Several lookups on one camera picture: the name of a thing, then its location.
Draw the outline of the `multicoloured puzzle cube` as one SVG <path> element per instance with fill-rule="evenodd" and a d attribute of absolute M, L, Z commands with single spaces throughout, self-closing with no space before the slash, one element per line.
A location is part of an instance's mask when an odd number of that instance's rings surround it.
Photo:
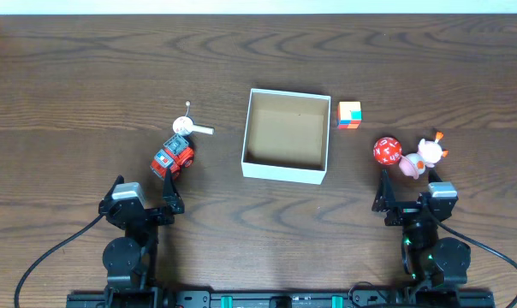
<path fill-rule="evenodd" d="M 362 122 L 362 110 L 359 101 L 343 102 L 337 108 L 337 127 L 339 129 L 356 129 Z"/>

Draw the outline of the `pig face rattle drum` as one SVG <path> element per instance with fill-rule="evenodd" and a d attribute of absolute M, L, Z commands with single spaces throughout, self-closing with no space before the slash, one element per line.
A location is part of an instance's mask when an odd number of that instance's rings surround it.
<path fill-rule="evenodd" d="M 204 133 L 208 135 L 213 135 L 215 133 L 215 129 L 213 127 L 205 127 L 195 124 L 193 120 L 189 117 L 191 102 L 186 101 L 185 105 L 187 107 L 186 114 L 177 117 L 173 122 L 172 128 L 174 133 L 177 133 L 180 136 L 188 136 L 192 133 Z"/>

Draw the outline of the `red ball with letters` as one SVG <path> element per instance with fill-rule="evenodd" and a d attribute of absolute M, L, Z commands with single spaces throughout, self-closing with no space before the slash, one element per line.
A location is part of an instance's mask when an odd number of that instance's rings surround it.
<path fill-rule="evenodd" d="M 384 166 L 398 163 L 401 160 L 401 154 L 401 143 L 393 137 L 382 137 L 373 146 L 375 160 Z"/>

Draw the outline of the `red toy truck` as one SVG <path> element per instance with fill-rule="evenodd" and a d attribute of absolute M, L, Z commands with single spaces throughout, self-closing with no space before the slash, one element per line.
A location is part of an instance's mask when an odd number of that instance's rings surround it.
<path fill-rule="evenodd" d="M 185 137 L 176 133 L 164 142 L 163 147 L 155 154 L 151 170 L 162 180 L 170 172 L 174 180 L 180 175 L 181 170 L 190 167 L 193 161 L 194 151 L 190 143 Z"/>

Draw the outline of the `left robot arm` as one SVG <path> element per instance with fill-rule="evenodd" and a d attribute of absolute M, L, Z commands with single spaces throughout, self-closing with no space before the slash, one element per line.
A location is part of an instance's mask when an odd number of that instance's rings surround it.
<path fill-rule="evenodd" d="M 118 176 L 99 203 L 98 214 L 124 232 L 103 252 L 107 285 L 101 307 L 161 307 L 163 289 L 156 283 L 158 228 L 170 225 L 185 210 L 171 172 L 163 180 L 164 205 L 145 207 L 137 182 Z"/>

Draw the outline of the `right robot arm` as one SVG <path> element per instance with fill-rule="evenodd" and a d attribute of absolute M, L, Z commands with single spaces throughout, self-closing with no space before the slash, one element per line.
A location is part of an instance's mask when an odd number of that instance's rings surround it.
<path fill-rule="evenodd" d="M 440 238 L 439 223 L 450 218 L 458 201 L 449 181 L 436 171 L 428 175 L 428 190 L 414 201 L 395 197 L 389 173 L 381 171 L 372 210 L 383 212 L 384 224 L 401 227 L 401 258 L 413 284 L 388 291 L 387 304 L 459 307 L 458 286 L 467 282 L 471 248 L 452 237 Z"/>

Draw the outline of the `pink pig toy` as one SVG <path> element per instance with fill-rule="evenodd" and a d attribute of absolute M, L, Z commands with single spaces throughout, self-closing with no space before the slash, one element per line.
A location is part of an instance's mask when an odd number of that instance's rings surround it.
<path fill-rule="evenodd" d="M 414 153 L 402 157 L 399 169 L 405 175 L 417 180 L 427 168 L 434 168 L 448 155 L 439 142 L 443 138 L 442 132 L 437 132 L 434 140 L 422 139 L 418 143 L 418 149 Z"/>

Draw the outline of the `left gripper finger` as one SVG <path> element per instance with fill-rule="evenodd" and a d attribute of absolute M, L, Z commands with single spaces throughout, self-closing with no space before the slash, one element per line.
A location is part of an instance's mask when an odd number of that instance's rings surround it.
<path fill-rule="evenodd" d="M 162 198 L 170 208 L 172 214 L 183 214 L 185 212 L 184 202 L 175 187 L 170 169 L 166 169 L 166 174 L 163 180 Z"/>
<path fill-rule="evenodd" d="M 116 186 L 119 185 L 119 184 L 123 184 L 125 182 L 124 178 L 122 175 L 118 175 L 113 183 L 113 185 L 111 186 L 110 190 L 105 194 L 102 202 L 103 203 L 106 203 L 106 204 L 109 204 L 111 202 L 114 201 L 114 197 L 113 197 L 113 194 L 114 194 L 114 191 L 116 189 Z"/>

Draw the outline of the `white cardboard box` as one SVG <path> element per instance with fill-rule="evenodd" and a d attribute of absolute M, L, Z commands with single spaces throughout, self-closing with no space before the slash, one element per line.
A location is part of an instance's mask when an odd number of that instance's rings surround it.
<path fill-rule="evenodd" d="M 241 152 L 248 178 L 319 185 L 328 168 L 330 97 L 253 88 Z"/>

